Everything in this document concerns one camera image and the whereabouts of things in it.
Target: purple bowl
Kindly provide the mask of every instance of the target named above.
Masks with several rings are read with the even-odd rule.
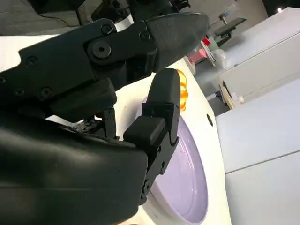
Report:
[[[170,216],[198,225],[207,213],[207,184],[196,143],[181,116],[178,136],[179,144],[164,175],[157,176],[150,191]]]

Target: floor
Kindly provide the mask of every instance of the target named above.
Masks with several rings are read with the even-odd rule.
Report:
[[[101,4],[101,0],[86,0],[79,8],[87,20],[90,14]],[[4,36],[61,34],[79,26],[75,11],[43,14],[55,18],[43,18],[38,15],[27,0],[11,0],[11,6],[4,27],[0,33]]]

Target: red object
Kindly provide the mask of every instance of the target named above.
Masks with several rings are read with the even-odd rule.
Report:
[[[210,45],[210,41],[209,41],[207,38],[204,38],[202,41],[203,41],[203,43],[205,43],[207,46]]]

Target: black cable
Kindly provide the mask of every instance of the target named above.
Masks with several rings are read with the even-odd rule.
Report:
[[[78,19],[78,22],[79,22],[79,25],[80,26],[82,26],[83,25],[83,23],[82,23],[82,21],[81,21],[81,15],[80,15],[80,13],[79,13],[79,10],[76,10],[75,11],[76,12],[76,16],[77,16],[77,19]]]
[[[68,27],[72,28],[72,27],[78,27],[78,25],[70,25],[68,24],[66,21],[64,21],[63,19],[60,19],[58,17],[55,17],[55,16],[48,16],[48,15],[42,15],[42,14],[38,14],[39,16],[43,17],[43,18],[48,18],[48,19],[56,19],[56,20],[59,20],[61,22],[63,22],[64,24],[66,24]]]
[[[24,0],[21,0],[21,2],[22,2],[24,5],[26,5],[27,8],[29,8],[28,5],[27,5],[28,2],[25,2]],[[39,14],[39,13],[37,13],[37,14],[38,14],[40,17],[43,17],[43,18],[59,20],[59,21],[63,22],[64,24],[66,24],[66,25],[67,25],[68,27],[70,27],[70,28],[72,28],[72,27],[77,27],[77,26],[78,26],[78,25],[72,26],[72,25],[70,25],[69,23],[67,23],[66,21],[64,21],[63,19],[60,19],[60,18],[55,17],[55,16],[42,15],[42,14]]]

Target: wall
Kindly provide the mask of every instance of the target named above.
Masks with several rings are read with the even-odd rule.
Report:
[[[202,12],[209,16],[210,23],[218,19],[218,16],[228,10],[228,7],[235,3],[237,11],[230,12],[227,20],[230,21],[236,17],[246,18],[247,21],[239,25],[233,32],[234,35],[253,27],[261,21],[268,18],[266,9],[262,0],[189,0],[191,8],[186,8],[185,11]],[[212,26],[216,30],[223,23],[218,22]]]

